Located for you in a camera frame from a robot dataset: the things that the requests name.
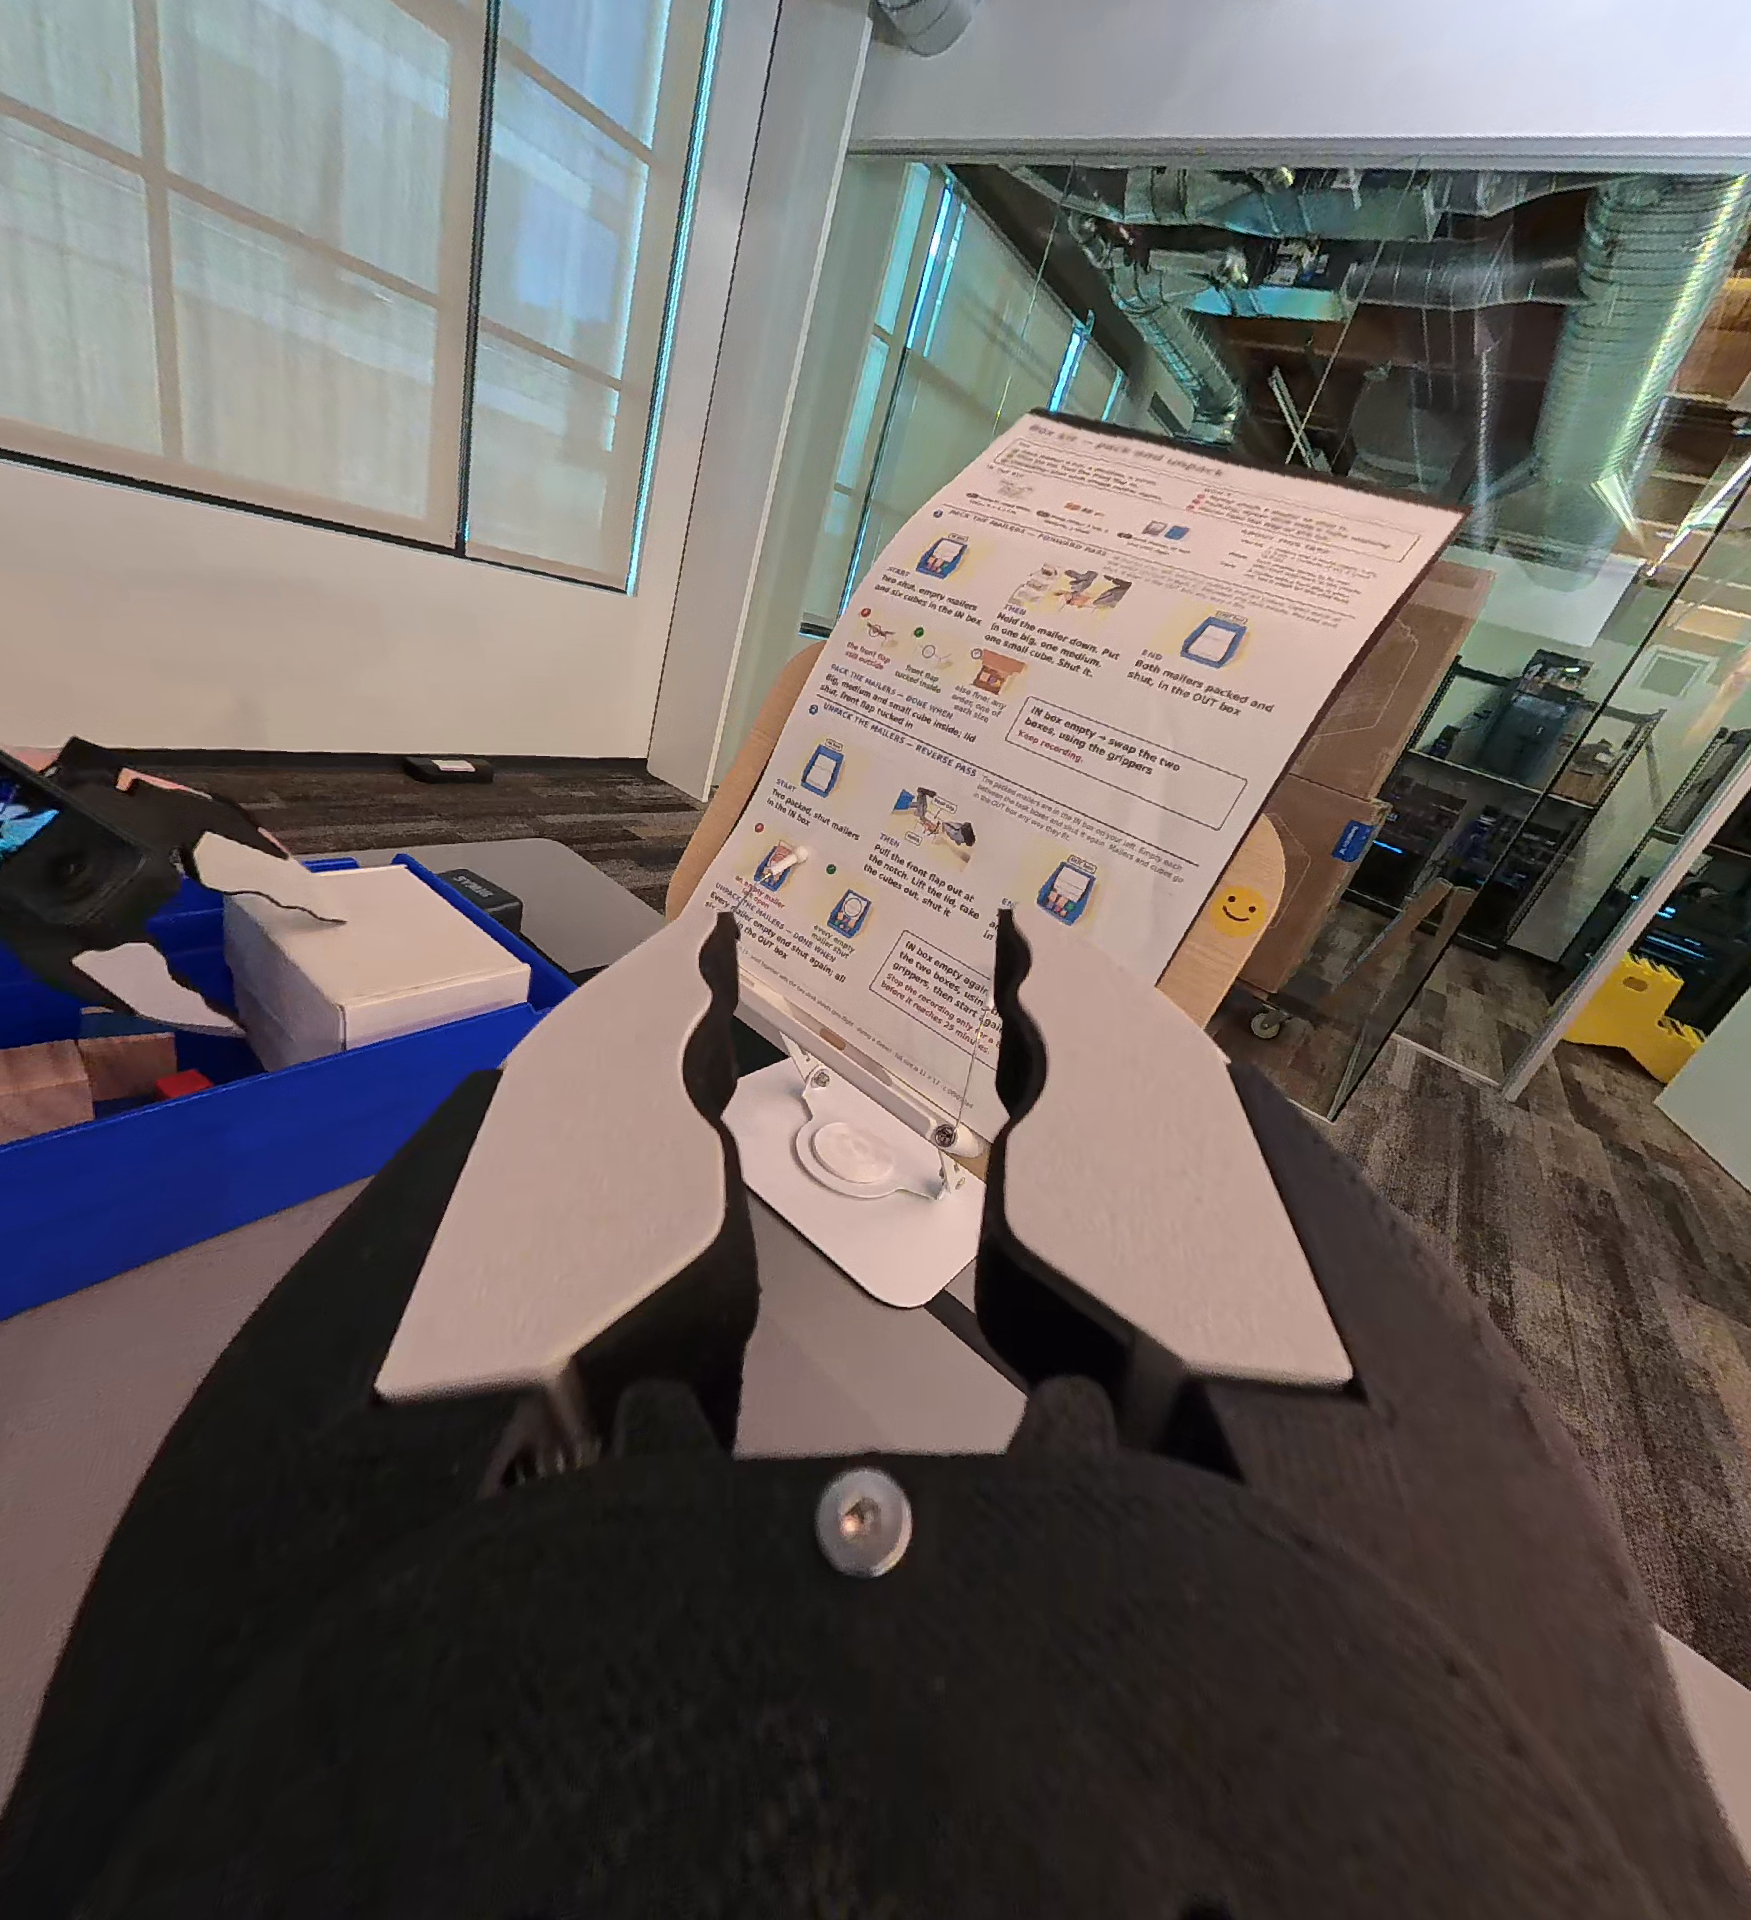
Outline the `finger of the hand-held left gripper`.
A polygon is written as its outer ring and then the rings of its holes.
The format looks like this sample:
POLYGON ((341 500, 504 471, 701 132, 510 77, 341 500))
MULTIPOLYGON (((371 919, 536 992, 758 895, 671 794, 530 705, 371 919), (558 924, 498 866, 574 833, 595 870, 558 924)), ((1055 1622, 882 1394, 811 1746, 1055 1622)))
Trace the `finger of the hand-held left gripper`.
POLYGON ((217 1008, 188 980, 171 973, 168 957, 150 945, 121 945, 79 952, 71 962, 94 1002, 150 1020, 168 1030, 208 1036, 241 1036, 235 1018, 217 1008))
POLYGON ((202 833, 186 851, 183 863, 197 884, 223 898, 264 900, 314 924, 344 921, 331 880, 290 855, 220 833, 202 833))

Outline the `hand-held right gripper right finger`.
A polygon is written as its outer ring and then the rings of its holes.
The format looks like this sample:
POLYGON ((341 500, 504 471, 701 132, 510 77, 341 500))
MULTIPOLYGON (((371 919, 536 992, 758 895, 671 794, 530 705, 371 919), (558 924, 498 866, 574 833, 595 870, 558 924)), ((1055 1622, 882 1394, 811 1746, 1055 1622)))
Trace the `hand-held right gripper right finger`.
POLYGON ((1229 1061, 1044 910, 1007 906, 973 1316, 1027 1386, 1083 1378, 1120 1439, 1234 1454, 1212 1386, 1330 1391, 1354 1366, 1229 1061))

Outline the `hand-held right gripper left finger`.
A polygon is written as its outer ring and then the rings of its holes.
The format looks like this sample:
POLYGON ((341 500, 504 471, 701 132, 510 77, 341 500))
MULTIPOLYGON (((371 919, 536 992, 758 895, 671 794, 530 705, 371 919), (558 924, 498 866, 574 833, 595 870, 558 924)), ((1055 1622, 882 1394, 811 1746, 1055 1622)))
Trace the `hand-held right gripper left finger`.
POLYGON ((756 1249, 736 1144, 738 925, 695 907, 508 1054, 375 1391, 540 1394, 598 1439, 625 1387, 686 1387, 736 1443, 756 1249))

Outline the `white cardboard box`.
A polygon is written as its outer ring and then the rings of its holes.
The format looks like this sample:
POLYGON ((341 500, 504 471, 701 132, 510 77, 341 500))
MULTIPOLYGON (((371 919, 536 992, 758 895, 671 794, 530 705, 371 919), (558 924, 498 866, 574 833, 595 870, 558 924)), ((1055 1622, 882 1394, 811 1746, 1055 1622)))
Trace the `white cardboard box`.
POLYGON ((527 960, 417 871, 388 863, 324 875, 343 924, 221 900, 234 994, 235 982, 271 992, 306 984, 344 1008, 347 1051, 527 1005, 527 960))
POLYGON ((271 992, 235 982, 235 1002, 245 1043, 268 1071, 311 1066, 349 1046, 344 1008, 306 984, 271 992))

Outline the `blue plastic bin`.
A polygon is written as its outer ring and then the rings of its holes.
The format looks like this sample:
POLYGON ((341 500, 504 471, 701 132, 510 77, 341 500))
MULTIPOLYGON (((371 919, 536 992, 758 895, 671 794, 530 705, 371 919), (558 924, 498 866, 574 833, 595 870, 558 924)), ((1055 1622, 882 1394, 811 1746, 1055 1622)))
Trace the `blue plastic bin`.
MULTIPOLYGON (((243 1043, 183 1036, 208 1092, 0 1146, 0 1321, 376 1175, 471 1074, 495 1070, 574 990, 525 938, 527 1005, 306 1068, 265 1071, 243 1043)), ((72 1038, 76 1002, 0 947, 0 1049, 72 1038)))

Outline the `brown wooden cube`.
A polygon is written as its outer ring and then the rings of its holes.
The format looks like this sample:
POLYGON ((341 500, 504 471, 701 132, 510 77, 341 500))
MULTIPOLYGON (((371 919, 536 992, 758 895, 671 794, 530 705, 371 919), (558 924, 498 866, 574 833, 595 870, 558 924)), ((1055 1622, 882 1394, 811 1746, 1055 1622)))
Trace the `brown wooden cube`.
POLYGON ((82 1035, 76 1051, 99 1109, 158 1097, 158 1083, 179 1070, 168 1030, 82 1035))

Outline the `dark walnut cube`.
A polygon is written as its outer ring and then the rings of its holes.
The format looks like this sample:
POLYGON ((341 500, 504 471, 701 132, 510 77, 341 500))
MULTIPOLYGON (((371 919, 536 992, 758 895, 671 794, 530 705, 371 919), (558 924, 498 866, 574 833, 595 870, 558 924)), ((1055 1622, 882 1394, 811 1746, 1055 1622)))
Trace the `dark walnut cube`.
POLYGON ((93 1119, 94 1092, 75 1038, 0 1049, 0 1146, 93 1119))

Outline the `instruction sheet on stand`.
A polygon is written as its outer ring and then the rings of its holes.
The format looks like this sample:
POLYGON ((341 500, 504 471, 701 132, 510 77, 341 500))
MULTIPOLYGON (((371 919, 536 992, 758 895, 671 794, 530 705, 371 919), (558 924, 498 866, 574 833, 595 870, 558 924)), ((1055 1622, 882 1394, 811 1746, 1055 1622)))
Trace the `instruction sheet on stand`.
MULTIPOLYGON (((677 861, 667 884, 664 907, 667 919, 679 918, 693 902, 701 875, 725 842, 728 833, 740 822, 758 780, 762 779, 762 773, 767 771, 767 760, 795 709, 796 696, 807 683, 820 651, 820 642, 814 642, 799 651, 786 666, 782 666, 772 688, 767 692, 767 698, 744 736, 740 755, 719 780, 688 843, 688 849, 677 861)), ((1263 891, 1271 900, 1271 918, 1267 925, 1272 921, 1285 891, 1285 846, 1279 831, 1267 818, 1257 819, 1246 831, 1242 847, 1229 861, 1229 868, 1216 888, 1223 884, 1246 884, 1263 891)), ((1245 973, 1246 960, 1253 957, 1255 947, 1267 933, 1264 925, 1259 938, 1253 943, 1227 941, 1204 924, 1201 913, 1205 904, 1207 902, 1204 902, 1199 907, 1196 924, 1181 938, 1162 978, 1157 980, 1157 990, 1173 1001, 1176 1006, 1197 1024, 1205 1024, 1223 1006, 1231 988, 1245 973)))

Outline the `yellow plastic floor sign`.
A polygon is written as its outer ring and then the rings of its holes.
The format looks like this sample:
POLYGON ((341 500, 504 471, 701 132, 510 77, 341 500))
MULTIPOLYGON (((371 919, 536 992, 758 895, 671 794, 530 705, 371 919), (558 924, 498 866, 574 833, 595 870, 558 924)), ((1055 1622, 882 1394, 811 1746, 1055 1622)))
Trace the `yellow plastic floor sign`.
POLYGON ((1682 987, 1673 969, 1630 952, 1616 962, 1561 1041, 1624 1054, 1665 1086, 1706 1041, 1702 1030, 1672 1017, 1682 987))

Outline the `printed instruction sheet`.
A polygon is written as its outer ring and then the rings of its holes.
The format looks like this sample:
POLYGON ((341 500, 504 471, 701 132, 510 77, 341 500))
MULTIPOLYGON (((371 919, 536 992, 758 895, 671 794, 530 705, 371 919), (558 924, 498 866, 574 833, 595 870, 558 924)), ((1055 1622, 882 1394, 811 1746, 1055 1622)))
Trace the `printed instruction sheet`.
POLYGON ((993 1051, 1029 906, 1153 980, 1461 511, 1034 412, 849 590, 693 891, 898 1082, 993 1051))

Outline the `metal storage shelf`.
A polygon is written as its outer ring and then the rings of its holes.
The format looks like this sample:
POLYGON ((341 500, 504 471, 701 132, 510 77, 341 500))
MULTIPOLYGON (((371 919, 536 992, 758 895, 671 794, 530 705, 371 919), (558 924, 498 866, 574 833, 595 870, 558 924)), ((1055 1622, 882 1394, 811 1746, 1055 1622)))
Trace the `metal storage shelf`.
POLYGON ((1507 948, 1665 715, 1595 703, 1590 673, 1551 651, 1512 676, 1451 663, 1383 783, 1358 898, 1397 910, 1448 882, 1474 893, 1463 943, 1507 948))

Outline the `large glass window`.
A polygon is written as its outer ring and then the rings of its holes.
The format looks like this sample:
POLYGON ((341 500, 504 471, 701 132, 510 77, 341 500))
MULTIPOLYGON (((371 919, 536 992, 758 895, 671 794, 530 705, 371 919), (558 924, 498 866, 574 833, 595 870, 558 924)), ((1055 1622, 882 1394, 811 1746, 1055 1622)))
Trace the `large glass window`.
POLYGON ((719 29, 0 2, 0 454, 629 592, 719 29))

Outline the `silver ventilation duct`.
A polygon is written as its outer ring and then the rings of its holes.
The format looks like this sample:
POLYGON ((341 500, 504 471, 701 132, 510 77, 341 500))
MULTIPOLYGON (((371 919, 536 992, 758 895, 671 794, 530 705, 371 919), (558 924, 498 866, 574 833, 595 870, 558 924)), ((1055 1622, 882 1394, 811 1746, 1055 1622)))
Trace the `silver ventilation duct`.
POLYGON ((1533 534, 1607 548, 1664 403, 1751 229, 1751 178, 1624 175, 1585 208, 1533 439, 1533 534))

